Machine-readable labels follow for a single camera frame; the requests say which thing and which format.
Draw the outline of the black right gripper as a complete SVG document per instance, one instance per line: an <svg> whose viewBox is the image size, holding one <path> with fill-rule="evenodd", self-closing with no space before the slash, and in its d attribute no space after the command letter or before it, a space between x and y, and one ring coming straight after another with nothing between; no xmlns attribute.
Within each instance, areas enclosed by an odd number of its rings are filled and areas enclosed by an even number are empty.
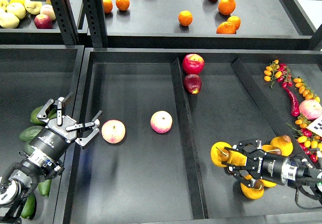
<svg viewBox="0 0 322 224"><path fill-rule="evenodd" d="M230 155L247 158L246 166L228 165L226 173L232 175L247 188L263 189L263 183L259 179L285 185L287 183L287 165L289 157L265 153L262 150L262 141L258 138L241 140L233 147L224 147ZM247 179L242 171L247 170L252 176Z"/></svg>

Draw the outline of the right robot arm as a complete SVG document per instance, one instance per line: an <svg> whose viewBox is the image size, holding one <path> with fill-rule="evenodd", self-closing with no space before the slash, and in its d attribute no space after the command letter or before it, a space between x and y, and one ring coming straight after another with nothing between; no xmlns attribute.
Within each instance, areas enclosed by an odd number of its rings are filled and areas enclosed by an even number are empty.
<svg viewBox="0 0 322 224"><path fill-rule="evenodd" d="M232 147L224 147L230 154L239 153L246 158L242 165L222 162L225 172L233 175L248 188L263 187L263 180L287 185L295 189L295 204L305 210L321 210L318 207L303 207L298 203L299 193L321 202L321 170L300 164L290 157L269 153L262 149L259 139L242 140Z"/></svg>

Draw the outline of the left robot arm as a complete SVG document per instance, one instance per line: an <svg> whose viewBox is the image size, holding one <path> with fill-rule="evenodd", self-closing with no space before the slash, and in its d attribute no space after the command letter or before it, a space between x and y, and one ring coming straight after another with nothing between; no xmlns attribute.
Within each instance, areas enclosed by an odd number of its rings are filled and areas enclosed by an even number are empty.
<svg viewBox="0 0 322 224"><path fill-rule="evenodd" d="M1 223L21 223L23 208L38 184L63 173L60 158L70 145L86 148L100 134L102 111L91 121L78 123L64 113L70 97L68 94L46 102L36 115L45 126L29 143L32 153L22 153L23 159L11 164L1 176L1 207L8 209Z"/></svg>

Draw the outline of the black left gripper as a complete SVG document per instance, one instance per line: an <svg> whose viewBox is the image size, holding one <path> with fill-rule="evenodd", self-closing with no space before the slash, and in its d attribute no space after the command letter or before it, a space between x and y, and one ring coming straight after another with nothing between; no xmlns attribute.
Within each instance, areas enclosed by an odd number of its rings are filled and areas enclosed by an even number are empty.
<svg viewBox="0 0 322 224"><path fill-rule="evenodd" d="M49 99L37 114L39 121L47 123L29 145L36 151L41 151L55 162L69 148L72 142L77 143L82 149L86 149L89 144L100 134L100 117L102 110L99 110L90 122L76 123L69 116L63 116L64 107L68 104L73 92L66 97L57 100ZM56 118L50 119L47 114L56 110Z"/></svg>

